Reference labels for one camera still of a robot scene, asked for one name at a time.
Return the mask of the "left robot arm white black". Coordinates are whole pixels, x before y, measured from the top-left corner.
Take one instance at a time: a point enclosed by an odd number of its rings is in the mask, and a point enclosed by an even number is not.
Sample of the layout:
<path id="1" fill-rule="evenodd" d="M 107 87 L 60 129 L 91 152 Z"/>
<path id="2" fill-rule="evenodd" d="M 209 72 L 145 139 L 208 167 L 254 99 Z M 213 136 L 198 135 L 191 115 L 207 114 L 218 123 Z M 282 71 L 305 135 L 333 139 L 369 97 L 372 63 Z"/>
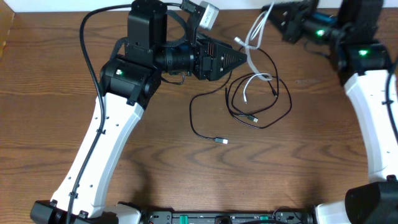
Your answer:
<path id="1" fill-rule="evenodd" d="M 175 4 L 134 1 L 129 5 L 127 36 L 120 38 L 99 75 L 97 97 L 85 138 L 65 179 L 50 200 L 34 203 L 36 223 L 139 223 L 141 212 L 127 203 L 106 206 L 109 183 L 132 130 L 160 84 L 163 74 L 219 80 L 247 57 L 203 34 L 219 10 L 208 2 Z"/>

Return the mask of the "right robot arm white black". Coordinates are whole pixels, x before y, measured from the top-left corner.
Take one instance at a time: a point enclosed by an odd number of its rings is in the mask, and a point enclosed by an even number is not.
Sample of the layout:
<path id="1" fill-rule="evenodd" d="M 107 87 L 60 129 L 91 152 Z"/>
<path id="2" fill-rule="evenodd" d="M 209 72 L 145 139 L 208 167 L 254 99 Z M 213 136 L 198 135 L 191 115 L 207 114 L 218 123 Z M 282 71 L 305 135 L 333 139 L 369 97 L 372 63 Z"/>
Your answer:
<path id="1" fill-rule="evenodd" d="M 302 37 L 330 49 L 328 59 L 356 113 L 368 160 L 366 185 L 339 202 L 323 203 L 304 223 L 397 222 L 397 62 L 376 38 L 382 0 L 345 0 L 336 16 L 317 1 L 263 6 L 284 41 Z"/>

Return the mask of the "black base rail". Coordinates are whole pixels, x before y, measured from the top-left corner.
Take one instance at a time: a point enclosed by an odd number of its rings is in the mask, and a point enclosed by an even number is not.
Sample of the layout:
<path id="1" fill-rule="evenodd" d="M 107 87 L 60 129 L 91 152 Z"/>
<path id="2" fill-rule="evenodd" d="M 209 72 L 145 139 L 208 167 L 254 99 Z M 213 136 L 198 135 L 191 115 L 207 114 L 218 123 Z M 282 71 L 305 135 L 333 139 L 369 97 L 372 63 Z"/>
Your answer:
<path id="1" fill-rule="evenodd" d="M 270 213 L 191 213 L 154 211 L 147 212 L 140 223 L 145 224 L 217 224 L 217 223 L 316 223 L 311 214 L 294 210 L 277 209 Z"/>

